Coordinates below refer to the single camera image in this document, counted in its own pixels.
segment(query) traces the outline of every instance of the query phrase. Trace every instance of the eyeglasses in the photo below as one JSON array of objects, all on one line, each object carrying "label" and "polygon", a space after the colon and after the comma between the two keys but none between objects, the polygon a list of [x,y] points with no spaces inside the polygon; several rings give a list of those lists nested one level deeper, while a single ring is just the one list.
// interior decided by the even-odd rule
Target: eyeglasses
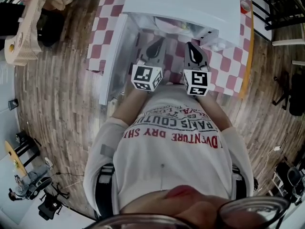
[{"label": "eyeglasses", "polygon": [[[228,202],[218,209],[217,228],[263,229],[282,223],[290,202],[281,197],[249,197]],[[156,214],[121,214],[95,222],[86,229],[196,229],[188,221]]]}]

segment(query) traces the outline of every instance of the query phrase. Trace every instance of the person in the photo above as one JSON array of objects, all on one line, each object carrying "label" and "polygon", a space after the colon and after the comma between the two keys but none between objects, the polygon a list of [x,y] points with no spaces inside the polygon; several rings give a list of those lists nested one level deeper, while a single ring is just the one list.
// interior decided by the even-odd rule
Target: person
[{"label": "person", "polygon": [[[132,225],[171,221],[215,228],[221,208],[238,208],[239,200],[235,207],[230,200],[243,194],[243,204],[250,206],[259,199],[244,198],[253,195],[254,177],[243,139],[211,95],[194,98],[183,85],[158,86],[151,94],[132,90],[96,135],[83,187],[106,219],[99,225],[124,219]],[[223,220],[247,228],[266,222],[243,211],[225,213]]]},{"label": "person", "polygon": [[9,198],[11,201],[24,200],[30,197],[32,193],[36,190],[36,183],[50,170],[53,166],[52,162],[46,158],[46,163],[34,168],[26,176],[20,178],[18,175],[15,175],[15,181],[17,186],[14,191],[10,188]]}]

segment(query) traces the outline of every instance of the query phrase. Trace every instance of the wooden floor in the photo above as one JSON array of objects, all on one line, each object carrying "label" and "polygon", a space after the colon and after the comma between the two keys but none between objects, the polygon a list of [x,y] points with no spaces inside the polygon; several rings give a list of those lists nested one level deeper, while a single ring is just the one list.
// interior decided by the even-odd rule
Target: wooden floor
[{"label": "wooden floor", "polygon": [[[52,173],[83,175],[88,150],[100,125],[115,109],[98,104],[100,77],[86,71],[84,60],[90,31],[99,0],[73,0],[65,11],[66,22],[61,41],[52,48],[43,47],[37,61],[25,67],[16,66],[15,91],[19,100],[20,126],[41,144],[41,157],[54,163]],[[299,36],[298,27],[284,28],[276,37]],[[273,47],[255,35],[254,58],[250,82],[243,100],[215,93],[217,102],[227,112],[234,126],[244,137],[254,175],[265,166],[267,153],[274,146],[264,173],[258,178],[260,194],[270,188],[275,165],[285,155],[293,161],[305,139],[305,117],[294,117],[281,105],[273,106],[282,90],[273,81],[283,70],[293,73],[291,60],[305,61],[304,46]],[[81,181],[83,177],[59,175],[52,177],[62,187]],[[65,201],[74,209],[93,216],[82,182],[64,191],[71,198]]]}]

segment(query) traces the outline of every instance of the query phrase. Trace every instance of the white t-shirt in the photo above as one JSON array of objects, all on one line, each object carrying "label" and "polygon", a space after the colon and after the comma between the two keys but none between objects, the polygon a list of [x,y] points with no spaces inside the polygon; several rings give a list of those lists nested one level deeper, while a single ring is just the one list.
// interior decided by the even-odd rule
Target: white t-shirt
[{"label": "white t-shirt", "polygon": [[230,198],[232,163],[245,178],[247,195],[253,195],[249,156],[236,129],[220,132],[178,85],[160,86],[131,126],[110,118],[101,127],[90,149],[83,183],[96,211],[97,176],[112,157],[118,209],[142,195],[179,185]]}]

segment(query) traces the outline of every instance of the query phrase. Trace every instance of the red and white checkered tablecloth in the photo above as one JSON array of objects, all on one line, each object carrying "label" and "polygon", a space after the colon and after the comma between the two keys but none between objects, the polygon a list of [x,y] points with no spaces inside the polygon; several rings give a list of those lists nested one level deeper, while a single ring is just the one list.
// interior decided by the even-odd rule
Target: red and white checkered tablecloth
[{"label": "red and white checkered tablecloth", "polygon": [[[118,16],[122,11],[125,0],[100,0],[99,7],[94,19],[88,58],[86,61],[87,70],[95,73],[103,73],[108,48],[112,39],[113,30]],[[213,52],[203,47],[209,58],[211,67],[211,90],[228,95],[238,96],[244,73],[246,70],[251,40],[252,13],[246,15],[241,13],[240,44],[239,47]],[[137,56],[142,46],[159,36],[158,31],[143,29],[140,32],[136,44]],[[164,80],[173,83],[182,83],[184,46],[192,40],[199,44],[199,41],[190,39],[187,36],[177,34],[166,34],[166,55],[164,59]]]}]

